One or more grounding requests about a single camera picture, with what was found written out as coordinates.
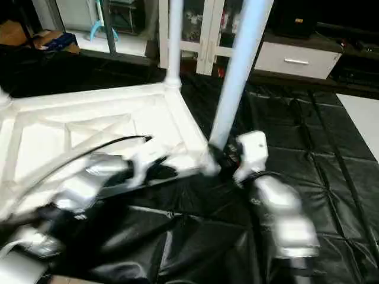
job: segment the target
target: white pole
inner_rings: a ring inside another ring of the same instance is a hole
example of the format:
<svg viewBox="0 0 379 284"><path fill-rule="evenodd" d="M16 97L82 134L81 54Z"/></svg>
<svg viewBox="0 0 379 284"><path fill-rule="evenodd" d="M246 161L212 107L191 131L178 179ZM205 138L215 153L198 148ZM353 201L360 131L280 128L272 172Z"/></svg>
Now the white pole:
<svg viewBox="0 0 379 284"><path fill-rule="evenodd" d="M274 0L245 0L209 143L224 149Z"/></svg>
<svg viewBox="0 0 379 284"><path fill-rule="evenodd" d="M169 23L169 46L168 46L168 69L165 79L167 86L180 88L180 41L182 38L183 0L170 1Z"/></svg>

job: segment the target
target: black cable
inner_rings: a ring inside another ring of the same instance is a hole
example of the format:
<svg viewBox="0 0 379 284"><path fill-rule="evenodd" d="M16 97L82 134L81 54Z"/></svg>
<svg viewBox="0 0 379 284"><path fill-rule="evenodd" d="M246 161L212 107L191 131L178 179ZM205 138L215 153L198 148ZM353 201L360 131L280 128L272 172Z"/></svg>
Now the black cable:
<svg viewBox="0 0 379 284"><path fill-rule="evenodd" d="M29 194L31 194L33 191L35 191L40 185L41 183L46 180L48 177L50 177L51 175L53 175L54 173L56 173L58 170L62 169L63 167L67 166L68 164L74 162L75 160L77 159L80 159L84 156L87 156L88 154L91 154L101 148L104 148L106 146L109 146L109 145L112 145L112 144L115 144L115 143L118 143L118 142L121 142L121 141L125 141L125 140L130 140L130 139L135 139L135 138L145 138L145 142L149 141L151 139L151 136L146 136L146 135L133 135L133 136L125 136L125 137L122 137L122 138L118 138L118 139L114 139L114 140L111 140L109 142L106 142L104 144L101 144L99 146L96 146L92 149L89 149L71 159L69 159L68 161L65 161L64 163L60 164L58 167L55 167L54 169L52 169L51 171L49 171L48 173L46 173L39 181L37 181L34 185L30 186L28 189L26 189L17 199L16 201L10 206L8 212L10 212L8 214L8 219L10 219L11 217L13 217L13 214L14 212L16 211L16 209L19 207L20 204L22 204L22 202L24 201L25 197L28 196Z"/></svg>

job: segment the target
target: glass door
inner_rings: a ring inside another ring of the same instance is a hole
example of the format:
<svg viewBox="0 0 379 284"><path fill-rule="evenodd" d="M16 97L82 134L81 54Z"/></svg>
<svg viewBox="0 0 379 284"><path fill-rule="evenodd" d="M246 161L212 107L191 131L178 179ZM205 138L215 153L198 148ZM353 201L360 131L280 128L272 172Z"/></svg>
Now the glass door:
<svg viewBox="0 0 379 284"><path fill-rule="evenodd" d="M65 30L81 50L146 57L158 0L56 0Z"/></svg>
<svg viewBox="0 0 379 284"><path fill-rule="evenodd" d="M242 5L243 0L215 1L204 66L205 74L210 75L213 71L220 76L224 73L239 29Z"/></svg>
<svg viewBox="0 0 379 284"><path fill-rule="evenodd" d="M181 40L182 70L204 73L213 5L214 0L184 0ZM169 12L169 0L160 0L159 24L162 25L160 33L167 34L167 37L164 36L167 39L166 42L161 40L160 43L160 66L164 68L168 67Z"/></svg>

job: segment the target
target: drawer handle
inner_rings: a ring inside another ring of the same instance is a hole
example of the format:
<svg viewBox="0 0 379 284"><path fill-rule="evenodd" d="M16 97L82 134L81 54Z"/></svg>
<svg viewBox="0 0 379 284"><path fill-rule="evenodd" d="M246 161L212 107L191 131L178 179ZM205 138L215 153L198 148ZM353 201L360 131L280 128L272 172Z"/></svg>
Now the drawer handle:
<svg viewBox="0 0 379 284"><path fill-rule="evenodd" d="M287 63L293 63L293 64L309 65L308 61L301 61L301 60L296 60L296 59L285 58L284 61Z"/></svg>

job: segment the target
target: white cabinet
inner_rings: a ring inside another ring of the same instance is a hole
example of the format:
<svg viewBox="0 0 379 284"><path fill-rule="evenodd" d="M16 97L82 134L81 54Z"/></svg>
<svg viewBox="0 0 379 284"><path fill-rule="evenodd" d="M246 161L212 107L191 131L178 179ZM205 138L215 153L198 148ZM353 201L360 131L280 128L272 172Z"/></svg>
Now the white cabinet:
<svg viewBox="0 0 379 284"><path fill-rule="evenodd" d="M169 0L159 0L160 67L168 64ZM232 56L243 0L185 0L182 59L196 60L196 72L211 75ZM309 39L285 38L266 31L255 69L326 79L342 49L317 34Z"/></svg>
<svg viewBox="0 0 379 284"><path fill-rule="evenodd" d="M197 73L204 73L214 0L184 1L181 50L183 57L197 61ZM168 66L169 0L159 0L160 67Z"/></svg>
<svg viewBox="0 0 379 284"><path fill-rule="evenodd" d="M197 61L196 72L210 75L217 56L230 57L242 0L185 0L182 58ZM168 64L169 0L159 0L160 67Z"/></svg>

